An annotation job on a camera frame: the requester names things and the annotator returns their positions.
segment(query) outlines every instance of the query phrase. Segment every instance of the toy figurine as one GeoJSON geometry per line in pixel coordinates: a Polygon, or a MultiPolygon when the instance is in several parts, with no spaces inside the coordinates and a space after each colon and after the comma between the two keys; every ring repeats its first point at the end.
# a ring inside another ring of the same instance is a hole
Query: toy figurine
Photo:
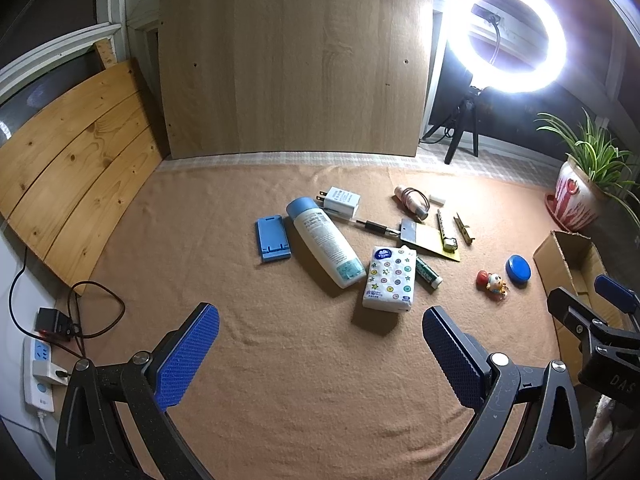
{"type": "Polygon", "coordinates": [[[476,285],[478,288],[484,288],[492,299],[500,301],[507,297],[509,287],[499,274],[488,273],[481,270],[476,276],[476,285]]]}

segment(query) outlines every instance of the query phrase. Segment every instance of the cardboard box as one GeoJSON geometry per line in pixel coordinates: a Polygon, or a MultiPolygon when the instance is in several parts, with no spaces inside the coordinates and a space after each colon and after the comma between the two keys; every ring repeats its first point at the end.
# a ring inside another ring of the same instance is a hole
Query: cardboard box
{"type": "MultiPolygon", "coordinates": [[[[581,302],[605,319],[609,326],[632,330],[630,322],[616,307],[598,295],[593,282],[607,271],[602,264],[596,246],[590,238],[579,234],[551,231],[542,245],[533,253],[542,284],[548,295],[563,286],[575,294],[581,302]]],[[[580,341],[560,322],[554,319],[560,358],[569,369],[574,385],[578,384],[578,372],[582,368],[580,341]]]]}

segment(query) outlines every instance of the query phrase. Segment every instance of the wooden block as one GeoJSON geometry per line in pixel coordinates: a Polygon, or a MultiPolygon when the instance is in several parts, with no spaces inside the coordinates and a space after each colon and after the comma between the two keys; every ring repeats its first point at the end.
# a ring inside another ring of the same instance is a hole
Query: wooden block
{"type": "Polygon", "coordinates": [[[161,160],[146,128],[82,197],[44,259],[67,285],[89,279],[120,217],[161,160]]]}
{"type": "Polygon", "coordinates": [[[113,53],[113,49],[111,48],[110,40],[107,38],[104,40],[98,40],[94,43],[94,47],[98,56],[100,56],[103,68],[110,68],[118,63],[116,61],[116,55],[113,53]]]}
{"type": "Polygon", "coordinates": [[[138,90],[132,62],[81,82],[43,108],[0,148],[0,213],[9,218],[24,193],[90,124],[138,90]]]}
{"type": "Polygon", "coordinates": [[[137,92],[90,124],[36,179],[8,222],[40,259],[85,192],[148,125],[137,92]]]}
{"type": "Polygon", "coordinates": [[[172,155],[415,155],[432,0],[160,0],[172,155]]]}

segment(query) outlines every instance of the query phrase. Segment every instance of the black power adapter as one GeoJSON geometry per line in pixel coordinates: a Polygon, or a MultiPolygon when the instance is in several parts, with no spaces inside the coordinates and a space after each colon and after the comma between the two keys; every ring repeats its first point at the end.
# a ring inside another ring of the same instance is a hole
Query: black power adapter
{"type": "Polygon", "coordinates": [[[71,341],[74,334],[73,322],[56,308],[40,308],[36,316],[36,332],[43,337],[58,341],[71,341]]]}

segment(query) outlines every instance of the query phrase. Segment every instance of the blue logo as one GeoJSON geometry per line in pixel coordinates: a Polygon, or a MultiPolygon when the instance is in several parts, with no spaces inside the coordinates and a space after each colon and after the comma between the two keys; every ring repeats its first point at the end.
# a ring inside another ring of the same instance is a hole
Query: blue logo
{"type": "Polygon", "coordinates": [[[378,249],[373,257],[377,260],[384,260],[385,258],[391,258],[391,251],[389,249],[378,249]]]}

